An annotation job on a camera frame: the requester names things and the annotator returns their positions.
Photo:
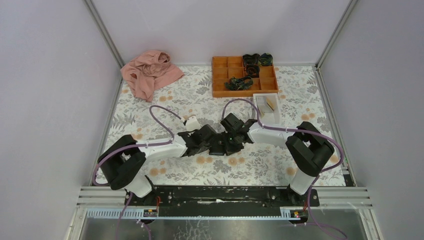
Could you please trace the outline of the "white plastic card tray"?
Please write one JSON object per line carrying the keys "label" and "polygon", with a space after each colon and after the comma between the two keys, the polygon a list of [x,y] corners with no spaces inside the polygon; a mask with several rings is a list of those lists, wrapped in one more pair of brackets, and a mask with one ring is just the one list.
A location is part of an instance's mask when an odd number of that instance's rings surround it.
{"label": "white plastic card tray", "polygon": [[259,119],[264,125],[282,123],[279,98],[276,93],[255,93],[253,103],[259,110]]}

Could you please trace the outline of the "black blue card holder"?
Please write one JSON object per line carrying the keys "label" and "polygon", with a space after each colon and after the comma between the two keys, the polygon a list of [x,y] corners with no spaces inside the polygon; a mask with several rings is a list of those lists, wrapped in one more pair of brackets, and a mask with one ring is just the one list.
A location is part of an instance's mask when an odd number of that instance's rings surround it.
{"label": "black blue card holder", "polygon": [[225,156],[227,154],[226,144],[222,140],[212,143],[208,154],[211,156]]}

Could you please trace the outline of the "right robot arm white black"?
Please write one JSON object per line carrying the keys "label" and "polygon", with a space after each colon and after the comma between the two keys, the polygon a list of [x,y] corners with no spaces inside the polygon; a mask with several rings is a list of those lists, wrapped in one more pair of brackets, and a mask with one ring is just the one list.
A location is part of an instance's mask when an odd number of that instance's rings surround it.
{"label": "right robot arm white black", "polygon": [[299,206],[307,199],[306,192],[335,152],[330,139],[307,121],[297,128],[284,129],[262,125],[255,119],[244,122],[230,113],[220,124],[225,129],[221,143],[227,155],[239,152],[247,143],[285,146],[288,149],[298,167],[286,193],[287,201],[293,206]]}

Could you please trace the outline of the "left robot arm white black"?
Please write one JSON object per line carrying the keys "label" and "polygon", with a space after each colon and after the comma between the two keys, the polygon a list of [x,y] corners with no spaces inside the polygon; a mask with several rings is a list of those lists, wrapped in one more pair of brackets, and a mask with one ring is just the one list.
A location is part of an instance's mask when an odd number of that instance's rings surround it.
{"label": "left robot arm white black", "polygon": [[142,205],[148,206],[154,202],[155,192],[149,178],[140,173],[142,166],[148,161],[200,154],[213,145],[217,136],[208,124],[198,130],[179,132],[169,140],[137,142],[132,135],[124,135],[97,160],[96,170],[101,170],[107,183],[95,180],[93,183],[114,191],[125,189],[135,194]]}

